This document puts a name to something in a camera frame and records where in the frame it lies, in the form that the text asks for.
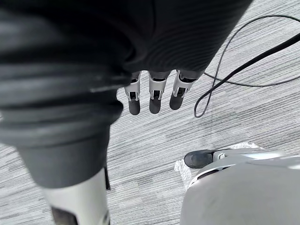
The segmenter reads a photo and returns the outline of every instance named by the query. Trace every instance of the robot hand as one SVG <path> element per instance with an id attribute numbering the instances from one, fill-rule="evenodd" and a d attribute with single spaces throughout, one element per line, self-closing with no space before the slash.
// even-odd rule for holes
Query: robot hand
<path id="1" fill-rule="evenodd" d="M 194 72 L 186 70 L 176 70 L 173 92 L 170 98 L 170 108 L 177 110 L 181 107 L 183 98 L 191 89 L 195 81 L 203 74 L 203 72 Z M 125 87 L 125 93 L 128 98 L 129 111 L 132 115 L 140 113 L 140 77 L 141 71 L 132 74 L 131 84 Z M 149 110 L 153 114 L 160 111 L 161 99 L 165 90 L 165 84 L 171 71 L 154 72 L 149 71 Z"/>

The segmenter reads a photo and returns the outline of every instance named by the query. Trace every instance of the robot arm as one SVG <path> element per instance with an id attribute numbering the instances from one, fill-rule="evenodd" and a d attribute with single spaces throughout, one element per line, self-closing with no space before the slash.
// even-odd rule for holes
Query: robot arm
<path id="1" fill-rule="evenodd" d="M 135 71 L 203 71 L 250 2 L 1 2 L 0 141 L 18 149 L 57 224 L 109 224 L 116 90 Z"/>

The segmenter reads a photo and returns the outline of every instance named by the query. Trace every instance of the white robot leg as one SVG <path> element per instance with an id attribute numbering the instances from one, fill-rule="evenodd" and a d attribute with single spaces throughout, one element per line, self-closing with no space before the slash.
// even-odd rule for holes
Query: white robot leg
<path id="1" fill-rule="evenodd" d="M 180 225 L 282 225 L 300 221 L 300 156 L 253 149 L 211 152 L 185 194 Z"/>

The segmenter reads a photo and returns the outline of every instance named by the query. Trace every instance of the black cable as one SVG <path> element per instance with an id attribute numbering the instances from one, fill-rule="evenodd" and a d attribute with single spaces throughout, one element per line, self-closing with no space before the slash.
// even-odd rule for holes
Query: black cable
<path id="1" fill-rule="evenodd" d="M 268 17 L 284 17 L 284 18 L 289 18 L 289 19 L 292 19 L 292 20 L 295 20 L 295 21 L 298 21 L 300 22 L 300 20 L 298 18 L 295 18 L 293 16 L 289 16 L 289 15 L 265 15 L 265 16 L 260 16 L 258 18 L 255 18 L 249 22 L 247 22 L 246 24 L 244 24 L 242 27 L 240 27 L 234 34 L 233 36 L 229 39 L 228 43 L 226 44 L 223 52 L 222 52 L 222 55 L 221 55 L 221 58 L 219 60 L 219 63 L 218 63 L 218 66 L 217 66 L 217 70 L 216 70 L 216 74 L 215 76 L 212 76 L 206 72 L 204 72 L 205 75 L 207 75 L 208 77 L 211 77 L 211 78 L 214 78 L 214 81 L 212 83 L 212 87 L 210 90 L 208 90 L 204 95 L 202 95 L 196 102 L 195 104 L 195 107 L 194 107 L 194 115 L 196 118 L 200 118 L 202 117 L 207 108 L 208 108 L 208 105 L 210 103 L 210 98 L 211 98 L 211 95 L 212 95 L 212 92 L 213 90 L 215 90 L 216 88 L 218 88 L 219 86 L 221 86 L 223 83 L 231 83 L 231 84 L 235 84 L 235 85 L 240 85 L 240 86 L 246 86 L 246 87 L 269 87 L 269 86 L 275 86 L 275 85 L 280 85 L 280 84 L 284 84 L 284 83 L 288 83 L 288 82 L 291 82 L 291 81 L 294 81 L 296 79 L 299 79 L 300 76 L 297 76 L 295 78 L 292 78 L 292 79 L 289 79 L 289 80 L 286 80 L 286 81 L 282 81 L 282 82 L 277 82 L 277 83 L 271 83 L 271 84 L 264 84 L 264 85 L 254 85 L 254 84 L 245 84 L 245 83 L 237 83 L 237 82 L 231 82 L 231 81 L 228 81 L 232 76 L 234 76 L 235 74 L 237 74 L 238 72 L 242 71 L 243 69 L 251 66 L 252 64 L 262 60 L 263 58 L 269 56 L 269 55 L 272 55 L 276 52 L 279 52 L 293 44 L 295 44 L 296 42 L 298 42 L 300 40 L 300 34 L 292 37 L 291 39 L 277 45 L 276 47 L 272 48 L 272 49 L 269 49 L 267 51 L 265 51 L 264 53 L 256 56 L 255 58 L 253 58 L 252 60 L 246 62 L 245 64 L 243 64 L 242 66 L 240 66 L 239 68 L 237 68 L 236 70 L 234 70 L 233 72 L 231 72 L 227 77 L 225 77 L 224 79 L 219 79 L 217 78 L 217 75 L 218 75 L 218 72 L 219 72 L 219 69 L 220 69 L 220 66 L 221 66 L 221 62 L 222 62 L 222 59 L 223 59 L 223 56 L 229 46 L 229 44 L 231 43 L 231 41 L 233 40 L 233 38 L 243 29 L 245 28 L 246 26 L 248 26 L 249 24 L 257 21 L 257 20 L 261 20 L 261 19 L 264 19 L 264 18 L 268 18 Z M 208 97 L 208 100 L 207 100 L 207 103 L 206 103 L 206 106 L 205 106 L 205 109 L 203 110 L 203 112 L 201 113 L 201 115 L 197 115 L 197 106 L 199 105 L 200 101 L 206 97 L 207 95 L 209 94 L 209 97 Z"/>

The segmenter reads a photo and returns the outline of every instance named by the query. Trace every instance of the white plastic wrap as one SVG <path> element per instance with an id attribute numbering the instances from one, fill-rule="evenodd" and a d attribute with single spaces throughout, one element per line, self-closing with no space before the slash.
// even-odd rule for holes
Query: white plastic wrap
<path id="1" fill-rule="evenodd" d="M 188 186 L 192 180 L 192 173 L 187 165 L 184 163 L 184 159 L 177 160 L 174 165 L 174 171 L 180 172 L 183 184 L 185 189 L 188 189 Z"/>
<path id="2" fill-rule="evenodd" d="M 224 149 L 248 149 L 248 148 L 263 149 L 263 148 L 257 146 L 254 143 L 248 143 L 248 142 L 241 142 L 241 143 L 238 143 L 238 144 L 230 145 L 228 147 L 225 147 Z M 192 180 L 192 173 L 191 173 L 190 168 L 187 167 L 187 165 L 184 163 L 184 159 L 177 160 L 175 162 L 174 171 L 180 172 L 184 187 L 187 190 L 188 186 L 189 186 L 189 184 Z"/>

